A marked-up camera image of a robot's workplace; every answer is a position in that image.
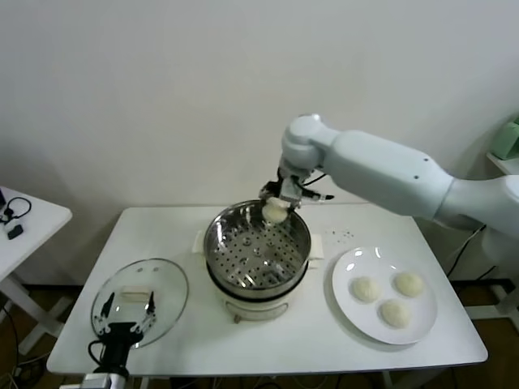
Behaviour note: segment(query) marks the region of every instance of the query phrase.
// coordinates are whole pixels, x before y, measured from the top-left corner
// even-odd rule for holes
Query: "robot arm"
[[[359,130],[328,128],[318,115],[293,120],[282,151],[274,196],[292,207],[305,197],[302,184],[317,169],[343,190],[399,215],[463,229],[484,223],[519,236],[519,176],[458,180],[423,152]]]

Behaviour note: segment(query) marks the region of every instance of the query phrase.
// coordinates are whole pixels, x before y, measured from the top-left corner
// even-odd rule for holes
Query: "floor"
[[[63,295],[76,298],[77,291],[49,291],[49,290],[33,290],[31,296],[41,306],[47,310]],[[465,306],[483,305],[495,303],[494,297],[484,287],[469,287],[460,292],[460,299]],[[62,320],[66,319],[69,312],[66,312]],[[23,311],[17,307],[11,309],[11,316],[15,322],[19,337],[23,339],[31,329],[35,326],[35,322],[29,318]],[[489,352],[489,358],[486,362],[479,365],[469,365],[447,369],[441,375],[430,381],[425,389],[464,389],[464,388],[492,388],[492,389],[508,389],[519,387],[519,335],[516,333],[512,324],[506,319],[483,320],[475,322],[479,335],[482,337]],[[0,375],[11,372],[15,364],[15,342],[10,323],[4,319],[0,323],[0,345],[2,353],[0,353]],[[44,353],[48,353],[54,345],[54,339],[46,336],[32,350],[31,354],[24,358],[28,360],[31,357],[38,357]],[[397,379],[405,371],[392,373],[393,380]],[[275,378],[224,378],[216,381],[211,378],[200,378],[195,380],[176,380],[172,383],[167,379],[155,379],[150,383],[152,389],[166,389],[173,387],[179,389],[183,385],[189,389],[288,389],[299,388],[315,389],[374,389],[383,387],[381,375],[378,373],[371,374],[336,374],[329,376],[284,376]],[[78,383],[80,377],[63,377],[45,372],[43,376],[32,386],[20,389],[50,389],[57,388],[62,384]],[[139,387],[139,380],[129,380],[128,388]],[[0,379],[0,389],[11,389],[6,376]]]

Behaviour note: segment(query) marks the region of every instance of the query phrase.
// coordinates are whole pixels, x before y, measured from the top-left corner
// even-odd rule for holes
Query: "glass lid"
[[[161,338],[186,307],[189,285],[184,270],[167,259],[144,259],[119,269],[92,304],[92,328],[100,335],[111,323],[135,323],[144,338],[139,348]]]

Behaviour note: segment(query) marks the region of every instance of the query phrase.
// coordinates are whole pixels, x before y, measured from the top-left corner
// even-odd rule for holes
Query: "green object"
[[[492,141],[490,152],[501,160],[519,157],[519,119],[507,123]]]

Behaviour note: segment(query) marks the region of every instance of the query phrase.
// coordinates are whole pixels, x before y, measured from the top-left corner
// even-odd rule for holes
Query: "white table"
[[[487,350],[440,265],[410,217],[370,204],[315,205],[300,214],[321,235],[325,259],[296,289],[288,311],[269,322],[234,324],[205,269],[192,254],[197,232],[222,207],[126,209],[80,294],[47,366],[54,373],[85,374],[96,366],[87,354],[95,339],[90,309],[97,290],[120,267],[139,259],[170,259],[186,271],[187,307],[159,341],[130,352],[127,368],[138,376],[278,375],[393,370],[485,361]],[[374,341],[330,298],[330,268],[342,251],[387,246],[427,275],[438,299],[438,318],[426,339],[411,346]]]
[[[505,175],[519,175],[519,158],[511,160],[500,160],[487,153],[487,158],[497,166]],[[507,318],[512,325],[519,331],[519,288],[515,288],[511,293],[506,293],[501,285],[491,285],[491,291],[498,298],[499,302],[490,306],[467,306],[467,314],[473,320],[484,320],[492,318]]]
[[[3,186],[1,188],[6,201],[14,197],[24,197],[32,203],[32,210],[20,219],[24,233],[9,240],[4,232],[0,232],[0,292],[39,323],[19,345],[20,353],[26,354],[43,334],[59,336],[63,324],[55,318],[71,304],[71,300],[65,297],[60,299],[47,313],[29,297],[27,290],[11,276],[11,273],[65,225],[71,219],[72,214],[69,209],[59,205]],[[11,208],[15,210],[15,214],[20,214],[27,209],[27,204],[24,201],[16,200],[11,204]]]
[[[497,156],[492,155],[490,152],[487,153],[487,158],[504,174],[519,174],[519,158],[513,158],[511,160],[500,160]]]

